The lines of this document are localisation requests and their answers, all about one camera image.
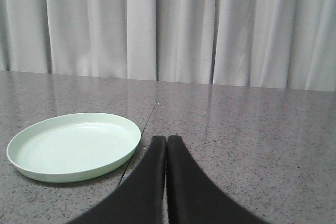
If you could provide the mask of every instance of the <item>plastic plate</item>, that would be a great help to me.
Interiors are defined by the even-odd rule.
[[[69,114],[19,132],[7,147],[7,156],[29,178],[76,182],[101,176],[124,164],[140,137],[137,125],[121,116]]]

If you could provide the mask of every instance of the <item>table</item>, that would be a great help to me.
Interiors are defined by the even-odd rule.
[[[65,223],[122,183],[153,135],[173,134],[222,191],[266,221],[335,223],[335,101],[334,92],[0,71],[0,223]],[[9,163],[6,147],[16,133],[80,112],[117,114],[139,126],[129,164],[51,184]]]

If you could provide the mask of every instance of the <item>white curtain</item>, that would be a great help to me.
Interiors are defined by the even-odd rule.
[[[0,70],[336,90],[336,0],[0,0]]]

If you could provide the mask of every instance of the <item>black foam pad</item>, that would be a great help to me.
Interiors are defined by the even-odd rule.
[[[265,224],[225,195],[201,170],[180,136],[167,142],[170,224]]]
[[[155,136],[129,177],[69,224],[161,224],[166,138]]]

